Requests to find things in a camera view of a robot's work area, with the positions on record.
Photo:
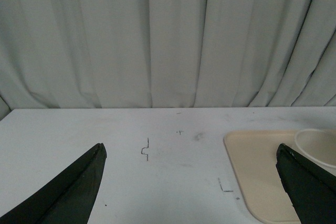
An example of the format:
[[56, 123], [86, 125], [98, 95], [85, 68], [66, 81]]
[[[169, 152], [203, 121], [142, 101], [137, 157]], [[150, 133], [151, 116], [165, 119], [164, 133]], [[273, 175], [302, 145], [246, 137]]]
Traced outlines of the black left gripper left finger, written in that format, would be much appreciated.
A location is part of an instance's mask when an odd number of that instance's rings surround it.
[[50, 182], [1, 217], [1, 223], [87, 223], [107, 152], [98, 143]]

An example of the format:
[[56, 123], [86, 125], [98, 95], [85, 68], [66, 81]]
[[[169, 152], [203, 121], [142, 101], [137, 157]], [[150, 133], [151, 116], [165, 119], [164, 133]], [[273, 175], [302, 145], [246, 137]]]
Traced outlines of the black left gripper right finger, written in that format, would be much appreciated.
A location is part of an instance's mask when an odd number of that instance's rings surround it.
[[276, 169], [301, 223], [335, 223], [335, 176], [284, 143]]

